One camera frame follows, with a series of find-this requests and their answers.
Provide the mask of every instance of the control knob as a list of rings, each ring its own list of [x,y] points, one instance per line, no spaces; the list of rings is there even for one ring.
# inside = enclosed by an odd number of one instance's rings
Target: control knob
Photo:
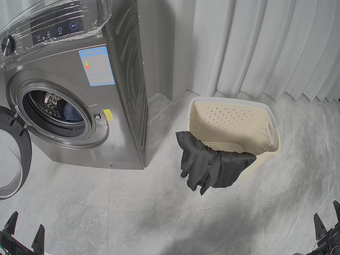
[[[1,50],[5,57],[9,56],[14,50],[15,42],[11,35],[4,37],[1,43]]]

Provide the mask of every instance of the yellow sticker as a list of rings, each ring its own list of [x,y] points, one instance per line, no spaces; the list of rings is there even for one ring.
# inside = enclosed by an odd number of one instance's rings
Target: yellow sticker
[[[113,121],[112,113],[109,109],[105,109],[103,112],[105,113],[107,121]]]

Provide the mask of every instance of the button icon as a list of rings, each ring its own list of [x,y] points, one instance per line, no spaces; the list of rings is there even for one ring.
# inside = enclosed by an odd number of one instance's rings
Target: button icon
[[[76,21],[73,21],[70,23],[70,29],[76,30],[78,28],[78,23]]]

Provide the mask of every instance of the white laundry basket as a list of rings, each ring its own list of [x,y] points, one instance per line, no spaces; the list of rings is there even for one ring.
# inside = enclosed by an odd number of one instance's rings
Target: white laundry basket
[[[195,97],[191,100],[187,130],[214,150],[249,152],[256,161],[239,179],[280,151],[280,136],[270,108],[263,103],[220,98]]]

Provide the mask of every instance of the energy label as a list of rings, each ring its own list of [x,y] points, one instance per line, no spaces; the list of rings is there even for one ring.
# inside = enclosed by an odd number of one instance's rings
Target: energy label
[[[79,56],[90,86],[115,83],[105,46],[79,50]]]

